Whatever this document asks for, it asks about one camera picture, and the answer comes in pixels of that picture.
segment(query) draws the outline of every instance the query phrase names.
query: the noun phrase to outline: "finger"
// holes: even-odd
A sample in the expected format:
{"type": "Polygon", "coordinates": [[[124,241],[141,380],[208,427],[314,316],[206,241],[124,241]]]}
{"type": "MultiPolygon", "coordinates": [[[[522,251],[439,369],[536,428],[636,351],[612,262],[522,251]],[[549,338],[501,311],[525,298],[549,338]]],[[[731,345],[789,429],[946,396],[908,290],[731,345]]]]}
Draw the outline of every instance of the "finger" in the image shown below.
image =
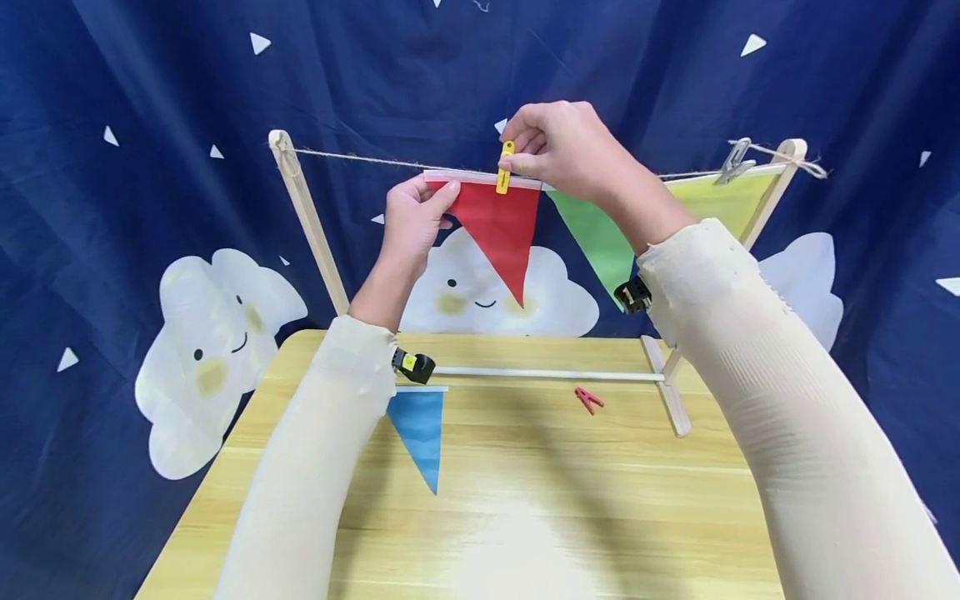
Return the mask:
{"type": "Polygon", "coordinates": [[[457,196],[459,195],[460,182],[456,180],[448,181],[444,187],[437,190],[433,198],[423,203],[423,205],[429,206],[430,211],[439,218],[450,209],[450,206],[457,200],[457,196]]]}
{"type": "Polygon", "coordinates": [[[527,144],[526,150],[521,151],[522,154],[526,155],[538,155],[543,148],[546,147],[546,133],[540,132],[540,135],[530,140],[530,143],[527,144]]]}
{"type": "Polygon", "coordinates": [[[520,107],[520,110],[516,112],[510,121],[507,122],[507,126],[503,128],[500,141],[505,139],[516,140],[524,130],[528,129],[545,130],[546,115],[549,106],[550,105],[546,104],[531,104],[520,107]]]}
{"type": "Polygon", "coordinates": [[[429,185],[427,185],[426,178],[423,176],[423,173],[408,179],[407,181],[401,181],[390,190],[388,195],[401,193],[413,196],[414,198],[420,198],[424,193],[430,191],[429,185]]]}
{"type": "Polygon", "coordinates": [[[546,170],[546,155],[511,155],[500,159],[501,169],[516,173],[522,177],[541,179],[546,170]]]}
{"type": "Polygon", "coordinates": [[[518,135],[514,140],[514,154],[523,154],[523,153],[533,154],[527,149],[530,148],[530,142],[536,139],[537,136],[539,135],[546,136],[546,133],[534,128],[530,128],[520,132],[520,135],[518,135]]]}

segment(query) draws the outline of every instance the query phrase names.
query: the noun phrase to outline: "blue triangular flag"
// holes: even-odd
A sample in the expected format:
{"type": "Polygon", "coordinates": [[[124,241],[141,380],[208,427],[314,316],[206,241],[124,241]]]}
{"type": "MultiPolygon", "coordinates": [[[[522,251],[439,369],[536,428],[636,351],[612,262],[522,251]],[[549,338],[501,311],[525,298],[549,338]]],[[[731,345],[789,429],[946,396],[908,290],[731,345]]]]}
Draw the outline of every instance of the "blue triangular flag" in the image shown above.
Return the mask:
{"type": "Polygon", "coordinates": [[[434,494],[440,479],[444,392],[444,387],[397,388],[396,396],[387,404],[387,415],[394,429],[434,494]]]}

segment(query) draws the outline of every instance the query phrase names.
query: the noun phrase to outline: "smile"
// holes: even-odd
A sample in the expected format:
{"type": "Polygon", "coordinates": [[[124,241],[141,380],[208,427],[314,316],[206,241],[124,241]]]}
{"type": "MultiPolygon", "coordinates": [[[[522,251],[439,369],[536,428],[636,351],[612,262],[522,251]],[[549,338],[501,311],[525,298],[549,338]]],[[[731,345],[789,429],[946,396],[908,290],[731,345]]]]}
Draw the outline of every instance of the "smile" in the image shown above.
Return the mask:
{"type": "Polygon", "coordinates": [[[239,352],[239,351],[242,350],[243,347],[246,346],[246,345],[247,345],[247,332],[244,331],[244,332],[243,332],[243,344],[240,345],[240,348],[237,348],[236,350],[231,350],[231,351],[230,351],[230,354],[235,354],[235,353],[239,352]]]}

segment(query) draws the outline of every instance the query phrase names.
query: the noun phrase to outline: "beige arm sleeve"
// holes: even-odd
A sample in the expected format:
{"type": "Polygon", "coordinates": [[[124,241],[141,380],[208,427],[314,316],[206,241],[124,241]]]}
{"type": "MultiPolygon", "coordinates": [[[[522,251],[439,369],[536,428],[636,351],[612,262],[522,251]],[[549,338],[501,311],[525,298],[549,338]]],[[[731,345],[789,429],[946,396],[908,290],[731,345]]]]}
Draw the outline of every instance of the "beige arm sleeve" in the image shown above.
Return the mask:
{"type": "Polygon", "coordinates": [[[395,349],[387,329],[334,320],[263,451],[215,598],[326,598],[353,470],[395,392],[395,349]]]}
{"type": "Polygon", "coordinates": [[[900,459],[850,382],[715,220],[637,261],[651,318],[753,471],[789,599],[960,598],[900,459]]]}

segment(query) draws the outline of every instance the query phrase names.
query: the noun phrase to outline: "twine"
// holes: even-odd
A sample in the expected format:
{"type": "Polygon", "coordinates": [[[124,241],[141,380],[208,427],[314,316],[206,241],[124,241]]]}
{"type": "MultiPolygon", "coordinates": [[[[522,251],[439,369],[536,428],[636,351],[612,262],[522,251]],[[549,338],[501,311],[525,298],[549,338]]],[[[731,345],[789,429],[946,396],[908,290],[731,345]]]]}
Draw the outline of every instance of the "twine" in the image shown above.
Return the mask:
{"type": "MultiPolygon", "coordinates": [[[[729,143],[737,143],[735,140],[729,140],[729,143]]],[[[757,144],[751,144],[750,149],[762,152],[766,155],[776,156],[781,158],[783,163],[792,164],[798,169],[803,169],[811,176],[818,180],[825,180],[828,176],[827,171],[815,162],[810,162],[808,160],[802,160],[800,158],[794,158],[790,155],[785,155],[782,152],[777,152],[776,150],[770,150],[769,148],[764,148],[763,146],[757,146],[757,144]]],[[[341,160],[359,160],[361,162],[371,162],[374,164],[389,164],[396,167],[410,167],[413,169],[421,170],[436,170],[436,171],[453,171],[455,173],[464,173],[467,175],[496,175],[496,173],[487,173],[485,171],[470,171],[469,169],[455,169],[452,167],[442,167],[432,164],[423,164],[421,162],[406,162],[403,160],[387,160],[386,158],[374,158],[372,156],[358,156],[358,155],[342,155],[335,152],[320,152],[319,150],[310,150],[308,148],[291,148],[295,153],[301,155],[312,155],[312,156],[325,156],[327,158],[337,158],[341,160]]],[[[688,178],[688,177],[701,177],[704,175],[720,175],[722,171],[688,171],[686,173],[668,173],[665,175],[658,175],[662,180],[673,180],[678,178],[688,178]]]]}

